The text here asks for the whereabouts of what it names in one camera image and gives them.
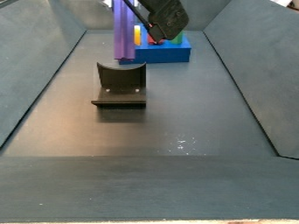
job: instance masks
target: gray bin wall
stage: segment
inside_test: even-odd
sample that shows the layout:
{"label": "gray bin wall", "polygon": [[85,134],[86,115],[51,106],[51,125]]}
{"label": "gray bin wall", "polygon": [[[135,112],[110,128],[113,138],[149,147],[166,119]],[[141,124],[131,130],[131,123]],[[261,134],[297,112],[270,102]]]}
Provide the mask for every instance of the gray bin wall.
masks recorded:
{"label": "gray bin wall", "polygon": [[55,0],[0,9],[0,145],[86,32]]}
{"label": "gray bin wall", "polygon": [[299,158],[299,16],[269,0],[233,0],[205,30],[270,140]]}

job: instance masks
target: dark gray surface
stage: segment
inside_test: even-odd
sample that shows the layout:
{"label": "dark gray surface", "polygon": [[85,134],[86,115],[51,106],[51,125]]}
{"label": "dark gray surface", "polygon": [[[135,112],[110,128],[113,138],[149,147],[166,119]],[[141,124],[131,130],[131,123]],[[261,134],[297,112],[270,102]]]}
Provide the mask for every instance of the dark gray surface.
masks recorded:
{"label": "dark gray surface", "polygon": [[0,145],[85,33],[57,1],[0,9]]}
{"label": "dark gray surface", "polygon": [[[77,16],[89,30],[110,30],[114,27],[114,16],[99,0],[59,0],[66,9]],[[182,0],[182,4],[190,14],[191,22],[186,30],[203,30],[211,20],[218,16],[231,0]],[[147,10],[141,7],[143,15]]]}
{"label": "dark gray surface", "polygon": [[299,219],[278,157],[0,158],[0,220]]}
{"label": "dark gray surface", "polygon": [[235,0],[205,30],[279,154],[299,158],[299,16]]}
{"label": "dark gray surface", "polygon": [[97,63],[118,67],[113,31],[86,34],[3,156],[273,157],[211,44],[187,32],[191,62],[147,65],[147,108],[98,109]]}

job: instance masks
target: purple block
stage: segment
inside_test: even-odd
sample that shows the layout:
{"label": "purple block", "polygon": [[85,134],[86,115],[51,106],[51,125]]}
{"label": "purple block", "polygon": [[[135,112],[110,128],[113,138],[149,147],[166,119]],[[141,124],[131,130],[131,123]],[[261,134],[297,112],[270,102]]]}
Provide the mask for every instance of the purple block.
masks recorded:
{"label": "purple block", "polygon": [[115,13],[115,59],[133,60],[135,47],[135,14],[123,0],[114,0]]}

